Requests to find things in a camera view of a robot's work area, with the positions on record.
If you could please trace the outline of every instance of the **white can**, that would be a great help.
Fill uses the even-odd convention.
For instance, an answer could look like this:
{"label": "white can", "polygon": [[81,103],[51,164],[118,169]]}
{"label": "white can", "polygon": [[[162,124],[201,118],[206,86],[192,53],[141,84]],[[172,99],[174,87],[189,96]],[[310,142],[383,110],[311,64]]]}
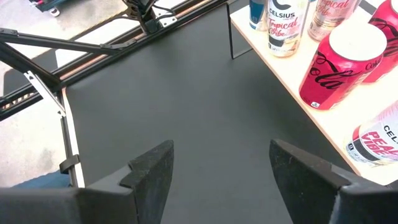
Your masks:
{"label": "white can", "polygon": [[361,0],[318,0],[308,34],[321,41],[354,12]]}
{"label": "white can", "polygon": [[277,57],[296,53],[309,0],[268,0],[268,47]]}
{"label": "white can", "polygon": [[345,148],[355,161],[370,166],[398,162],[398,101],[357,127]]}

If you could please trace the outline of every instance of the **concrete floor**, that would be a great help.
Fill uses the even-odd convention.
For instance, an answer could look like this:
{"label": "concrete floor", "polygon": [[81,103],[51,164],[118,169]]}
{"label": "concrete floor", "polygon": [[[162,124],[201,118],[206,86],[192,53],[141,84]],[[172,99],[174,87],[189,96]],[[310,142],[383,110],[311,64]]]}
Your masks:
{"label": "concrete floor", "polygon": [[[121,0],[69,0],[59,6],[61,14],[52,17],[30,7],[28,0],[2,0],[0,27],[70,39],[125,8]],[[30,58],[48,50],[12,46]],[[9,69],[0,62],[0,95],[4,73]],[[0,154],[0,187],[10,187],[57,170],[65,159],[59,117],[41,101],[0,122]]]}

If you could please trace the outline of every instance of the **celsius can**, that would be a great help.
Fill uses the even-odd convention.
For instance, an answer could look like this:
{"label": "celsius can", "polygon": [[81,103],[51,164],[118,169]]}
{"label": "celsius can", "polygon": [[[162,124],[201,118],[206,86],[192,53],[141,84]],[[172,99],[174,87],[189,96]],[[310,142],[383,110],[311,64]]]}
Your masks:
{"label": "celsius can", "polygon": [[380,65],[363,80],[364,83],[378,81],[398,64],[398,0],[383,2],[369,23],[378,27],[386,35],[387,48]]}
{"label": "celsius can", "polygon": [[250,26],[259,31],[267,31],[266,0],[249,0]]}
{"label": "celsius can", "polygon": [[361,0],[318,0],[308,34],[321,41],[355,10]]}
{"label": "celsius can", "polygon": [[334,107],[379,65],[386,46],[377,27],[342,23],[320,42],[301,82],[301,98],[319,110]]}
{"label": "celsius can", "polygon": [[375,166],[398,161],[398,101],[354,130],[345,146],[355,161]]}
{"label": "celsius can", "polygon": [[268,47],[277,57],[294,54],[300,44],[309,0],[268,0]]}

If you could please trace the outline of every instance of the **red can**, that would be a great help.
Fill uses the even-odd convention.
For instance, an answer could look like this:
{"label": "red can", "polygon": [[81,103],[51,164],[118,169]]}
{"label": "red can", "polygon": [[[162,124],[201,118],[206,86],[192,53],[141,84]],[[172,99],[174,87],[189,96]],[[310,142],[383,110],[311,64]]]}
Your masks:
{"label": "red can", "polygon": [[380,65],[363,80],[364,83],[378,81],[398,64],[398,0],[383,2],[369,23],[378,27],[386,35],[387,48]]}
{"label": "red can", "polygon": [[334,107],[379,65],[386,46],[377,27],[343,22],[320,42],[300,85],[301,98],[319,110]]}

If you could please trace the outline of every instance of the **coca-cola can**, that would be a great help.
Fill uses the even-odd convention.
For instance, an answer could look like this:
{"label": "coca-cola can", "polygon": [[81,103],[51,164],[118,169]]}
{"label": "coca-cola can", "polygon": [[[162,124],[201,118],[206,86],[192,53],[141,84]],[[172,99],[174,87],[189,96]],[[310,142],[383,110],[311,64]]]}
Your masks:
{"label": "coca-cola can", "polygon": [[398,64],[398,0],[383,2],[369,23],[375,25],[386,35],[387,48],[380,65],[363,80],[364,83],[378,81]]}
{"label": "coca-cola can", "polygon": [[267,4],[266,0],[249,0],[249,25],[258,31],[267,31]]}
{"label": "coca-cola can", "polygon": [[345,149],[352,159],[369,166],[398,162],[398,101],[357,127]]}
{"label": "coca-cola can", "polygon": [[296,53],[309,0],[268,0],[268,47],[277,57]]}
{"label": "coca-cola can", "polygon": [[386,46],[377,27],[342,23],[320,42],[300,85],[301,98],[319,110],[334,107],[379,65]]}
{"label": "coca-cola can", "polygon": [[361,0],[318,0],[308,34],[321,41],[354,12]]}

